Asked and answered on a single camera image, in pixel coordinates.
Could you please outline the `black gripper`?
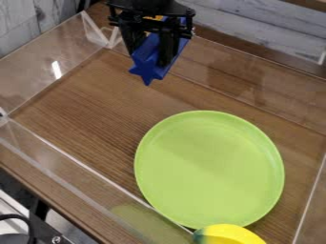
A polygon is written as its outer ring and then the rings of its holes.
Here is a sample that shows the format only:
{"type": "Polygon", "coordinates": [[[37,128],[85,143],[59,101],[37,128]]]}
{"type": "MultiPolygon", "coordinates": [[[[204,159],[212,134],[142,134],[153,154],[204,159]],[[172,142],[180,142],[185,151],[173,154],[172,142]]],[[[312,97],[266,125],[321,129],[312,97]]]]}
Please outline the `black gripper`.
{"type": "Polygon", "coordinates": [[[129,54],[142,46],[148,32],[160,33],[158,66],[168,67],[178,53],[180,38],[193,37],[196,10],[177,0],[107,0],[106,5],[129,54]]]}

